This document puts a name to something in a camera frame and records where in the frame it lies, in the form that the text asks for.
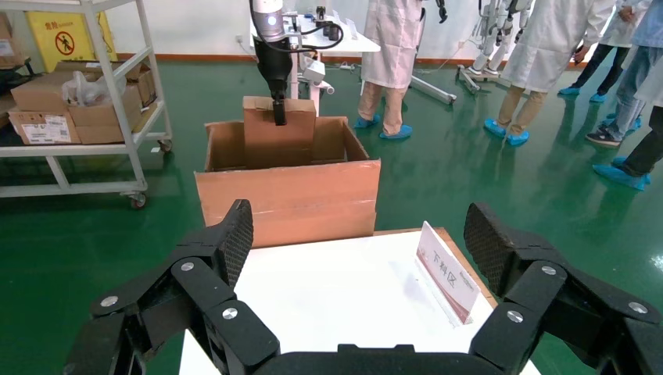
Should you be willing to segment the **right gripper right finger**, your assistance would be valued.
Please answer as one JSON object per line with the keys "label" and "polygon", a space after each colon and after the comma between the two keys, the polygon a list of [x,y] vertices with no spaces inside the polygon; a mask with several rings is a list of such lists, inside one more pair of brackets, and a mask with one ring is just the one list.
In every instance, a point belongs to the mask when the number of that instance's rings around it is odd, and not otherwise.
{"label": "right gripper right finger", "polygon": [[499,304],[469,352],[518,374],[544,334],[598,374],[659,374],[662,315],[650,303],[572,266],[546,239],[468,207],[464,243]]}

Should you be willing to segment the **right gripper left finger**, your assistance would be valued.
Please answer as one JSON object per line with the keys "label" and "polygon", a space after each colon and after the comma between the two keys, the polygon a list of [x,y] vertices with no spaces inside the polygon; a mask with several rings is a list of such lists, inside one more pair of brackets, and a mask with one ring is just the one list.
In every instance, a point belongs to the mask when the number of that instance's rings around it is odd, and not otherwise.
{"label": "right gripper left finger", "polygon": [[143,374],[174,336],[188,332],[222,374],[253,374],[280,343],[236,292],[253,246],[250,202],[189,234],[165,261],[93,301],[65,374]]}

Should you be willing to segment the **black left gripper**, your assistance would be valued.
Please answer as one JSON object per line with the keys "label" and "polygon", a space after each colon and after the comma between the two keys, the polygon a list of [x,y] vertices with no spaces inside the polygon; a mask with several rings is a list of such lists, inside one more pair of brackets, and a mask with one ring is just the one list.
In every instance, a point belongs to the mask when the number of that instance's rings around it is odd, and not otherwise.
{"label": "black left gripper", "polygon": [[292,69],[292,59],[289,50],[288,38],[280,41],[263,42],[258,37],[254,39],[254,48],[258,59],[258,70],[267,82],[273,100],[274,122],[277,126],[287,124],[285,116],[285,93],[288,87],[288,77]]}

